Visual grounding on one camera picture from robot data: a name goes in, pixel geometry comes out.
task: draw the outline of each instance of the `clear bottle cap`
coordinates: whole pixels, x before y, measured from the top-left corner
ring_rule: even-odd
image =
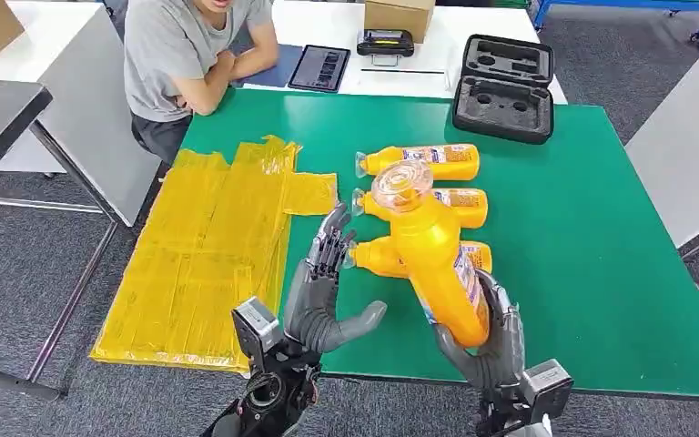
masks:
[[[363,152],[355,152],[355,176],[362,178],[368,174],[369,169],[366,163],[366,154]]]
[[[431,190],[432,171],[417,159],[393,163],[371,184],[371,195],[376,203],[395,212],[415,209]]]
[[[363,197],[366,193],[360,189],[355,188],[352,190],[352,215],[359,216],[366,212],[366,206],[363,203]]]
[[[349,248],[347,249],[347,255],[344,257],[344,261],[341,263],[341,267],[344,269],[351,269],[358,264],[355,262],[355,251],[358,250],[358,243],[355,241],[349,242]]]

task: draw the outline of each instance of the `blue notebook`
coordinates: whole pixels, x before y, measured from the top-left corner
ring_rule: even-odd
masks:
[[[241,87],[244,84],[255,84],[262,86],[285,86],[296,69],[296,64],[301,58],[302,46],[279,45],[279,59],[275,66],[268,70],[256,73],[253,76],[244,77],[235,81],[233,86]]]

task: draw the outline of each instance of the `gray t-shirt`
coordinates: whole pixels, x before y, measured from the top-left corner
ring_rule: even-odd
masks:
[[[271,21],[269,0],[233,0],[223,30],[206,22],[193,0],[130,0],[125,21],[125,92],[132,111],[167,122],[191,111],[176,105],[171,77],[201,79],[243,23]]]

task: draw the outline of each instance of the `gray table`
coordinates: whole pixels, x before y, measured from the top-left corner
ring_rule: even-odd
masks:
[[[66,306],[60,312],[55,326],[42,345],[41,351],[38,357],[36,357],[31,370],[24,378],[0,371],[1,388],[19,391],[47,400],[57,399],[63,393],[56,388],[38,383],[38,379],[46,366],[46,362],[52,355],[60,335],[63,333],[63,330],[70,320],[86,284],[89,282],[92,273],[95,271],[98,262],[103,256],[103,252],[106,250],[108,243],[117,231],[118,226],[120,224],[124,225],[121,223],[119,216],[114,213],[111,206],[104,200],[100,192],[97,191],[89,179],[84,176],[74,161],[37,119],[38,115],[49,106],[51,101],[52,96],[49,94],[49,91],[39,84],[0,81],[0,159],[20,135],[28,129],[41,144],[46,147],[49,153],[57,159],[57,162],[68,172],[68,175],[87,191],[94,200],[95,205],[76,205],[39,200],[24,200],[19,198],[0,198],[0,205],[103,214],[108,217],[109,224],[92,258],[87,262]]]

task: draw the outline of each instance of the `orange bottle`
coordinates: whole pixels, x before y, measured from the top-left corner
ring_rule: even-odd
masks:
[[[433,188],[432,195],[451,207],[460,220],[460,226],[468,229],[476,229],[483,226],[486,216],[489,214],[489,202],[486,192],[477,188]],[[390,211],[380,207],[373,199],[370,192],[363,192],[360,188],[352,191],[352,214],[371,214],[384,221],[390,221]]]
[[[489,337],[489,308],[460,247],[460,221],[431,190],[432,171],[419,160],[391,164],[371,186],[376,203],[391,212],[392,246],[428,321],[448,327],[465,348],[480,346]]]
[[[417,160],[426,162],[435,180],[471,180],[478,174],[478,148],[473,144],[444,144],[425,147],[385,147],[366,155],[355,155],[358,178],[378,175],[393,162]]]
[[[471,259],[473,267],[491,273],[491,249],[479,241],[460,241],[461,250]],[[392,246],[390,236],[358,243],[347,252],[347,267],[361,267],[379,276],[408,278],[406,265]]]

